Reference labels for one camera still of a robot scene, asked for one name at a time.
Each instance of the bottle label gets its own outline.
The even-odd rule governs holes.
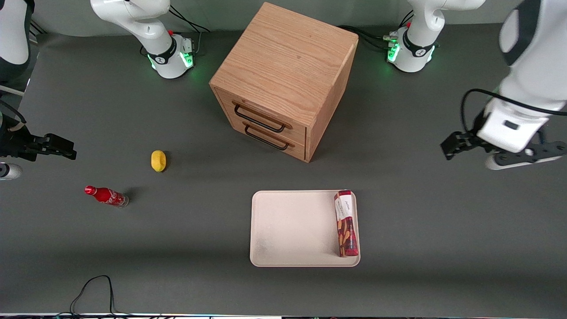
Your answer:
[[[108,198],[108,200],[104,202],[105,204],[109,204],[113,206],[122,206],[124,204],[125,201],[124,195],[115,192],[113,190],[108,190],[108,191],[110,192],[110,198]]]

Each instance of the red packaging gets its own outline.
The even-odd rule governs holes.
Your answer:
[[[335,195],[339,256],[358,256],[358,244],[353,224],[353,197],[349,190]]]
[[[96,188],[94,186],[87,186],[84,188],[84,193],[93,196],[96,200],[103,204],[119,208],[125,207],[129,202],[127,196],[106,187]]]

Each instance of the drawer handle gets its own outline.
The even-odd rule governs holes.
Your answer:
[[[259,122],[259,121],[255,120],[255,119],[253,119],[253,118],[251,118],[251,117],[249,117],[249,116],[246,116],[246,115],[244,115],[244,114],[238,112],[238,109],[239,109],[239,108],[240,108],[240,105],[238,105],[238,104],[234,107],[234,112],[236,113],[236,115],[242,117],[243,119],[249,120],[250,122],[252,122],[252,123],[254,123],[254,124],[257,124],[257,125],[259,125],[259,126],[265,128],[265,129],[268,129],[268,130],[270,130],[270,131],[272,131],[272,132],[274,132],[274,133],[281,133],[281,132],[284,130],[284,128],[285,128],[285,124],[282,124],[282,127],[281,127],[281,128],[273,128],[273,127],[271,127],[271,126],[269,126],[269,125],[266,125],[266,124],[264,124],[264,123],[262,123],[262,122]]]
[[[248,131],[249,128],[250,128],[250,126],[249,126],[249,125],[246,125],[246,127],[245,127],[245,129],[244,129],[244,133],[246,133],[246,135],[248,135],[249,137],[254,138],[255,140],[258,140],[258,141],[260,141],[260,142],[266,143],[266,144],[270,145],[271,147],[273,147],[273,148],[275,148],[275,149],[278,149],[278,150],[286,150],[287,147],[289,146],[289,143],[286,143],[285,146],[277,146],[276,144],[274,144],[274,143],[272,143],[272,142],[269,142],[269,141],[267,141],[267,140],[264,140],[264,139],[261,138],[260,136],[257,136],[257,135],[254,135],[254,134],[250,133],[250,132]]]

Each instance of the white tray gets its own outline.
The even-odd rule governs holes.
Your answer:
[[[256,267],[354,267],[360,262],[356,197],[353,222],[358,256],[339,257],[335,194],[259,191],[252,197],[250,261]]]

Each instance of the wooden cabinet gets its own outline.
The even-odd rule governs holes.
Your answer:
[[[357,43],[354,33],[266,2],[209,85],[235,130],[309,162]]]

